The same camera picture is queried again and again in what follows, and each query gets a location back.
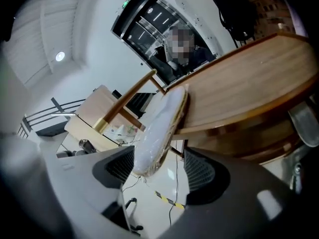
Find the white ceiling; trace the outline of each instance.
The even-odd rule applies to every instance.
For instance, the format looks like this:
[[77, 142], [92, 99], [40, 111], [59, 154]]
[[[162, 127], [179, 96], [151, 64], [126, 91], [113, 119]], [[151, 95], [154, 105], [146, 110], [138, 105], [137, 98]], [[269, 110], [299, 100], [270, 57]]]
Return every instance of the white ceiling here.
[[[31, 87], [73, 60], [73, 30], [79, 0], [28, 0], [15, 16], [12, 36], [3, 52], [18, 78]], [[55, 60], [58, 52], [65, 58]]]

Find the yellow and black tape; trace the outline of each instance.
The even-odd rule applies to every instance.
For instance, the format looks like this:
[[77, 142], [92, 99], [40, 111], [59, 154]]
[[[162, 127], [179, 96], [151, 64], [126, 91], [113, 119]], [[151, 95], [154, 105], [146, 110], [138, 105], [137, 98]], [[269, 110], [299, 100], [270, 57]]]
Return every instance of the yellow and black tape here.
[[162, 195], [160, 194], [160, 192], [155, 191], [155, 195], [157, 195], [159, 198], [161, 198], [161, 199], [162, 199], [164, 202], [166, 202], [166, 203], [169, 203], [169, 204], [171, 204], [171, 205], [175, 205], [176, 207], [178, 207], [178, 208], [180, 208], [180, 209], [185, 209], [185, 205], [178, 204], [178, 203], [175, 203], [175, 204], [174, 204], [174, 201], [172, 201], [171, 199], [168, 199], [168, 198], [162, 196]]

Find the plastic wrapped cushion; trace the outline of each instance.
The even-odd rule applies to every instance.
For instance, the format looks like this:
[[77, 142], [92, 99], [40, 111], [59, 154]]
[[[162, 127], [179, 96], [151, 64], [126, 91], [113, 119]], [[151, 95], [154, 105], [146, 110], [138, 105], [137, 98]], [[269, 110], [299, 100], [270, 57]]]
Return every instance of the plastic wrapped cushion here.
[[167, 145], [181, 119], [182, 110], [187, 100], [183, 86], [169, 91], [163, 96], [152, 122], [145, 129], [135, 148], [133, 172], [138, 175], [150, 175], [150, 169], [167, 152]]

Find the green exit sign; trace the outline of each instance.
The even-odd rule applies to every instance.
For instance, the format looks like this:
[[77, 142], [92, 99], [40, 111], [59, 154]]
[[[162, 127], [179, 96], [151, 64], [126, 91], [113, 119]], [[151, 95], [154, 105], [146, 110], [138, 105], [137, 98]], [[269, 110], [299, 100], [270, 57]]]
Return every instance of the green exit sign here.
[[126, 0], [126, 1], [123, 3], [123, 5], [122, 5], [122, 8], [123, 8], [123, 9], [128, 5], [129, 1], [130, 1], [130, 0]]

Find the round ceiling light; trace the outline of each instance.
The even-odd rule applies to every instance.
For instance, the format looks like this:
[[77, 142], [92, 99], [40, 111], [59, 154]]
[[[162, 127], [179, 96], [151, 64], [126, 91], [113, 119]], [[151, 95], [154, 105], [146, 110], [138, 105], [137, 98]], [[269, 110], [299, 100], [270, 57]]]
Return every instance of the round ceiling light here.
[[60, 62], [63, 60], [64, 57], [65, 57], [65, 53], [63, 51], [60, 51], [58, 54], [56, 54], [55, 60]]

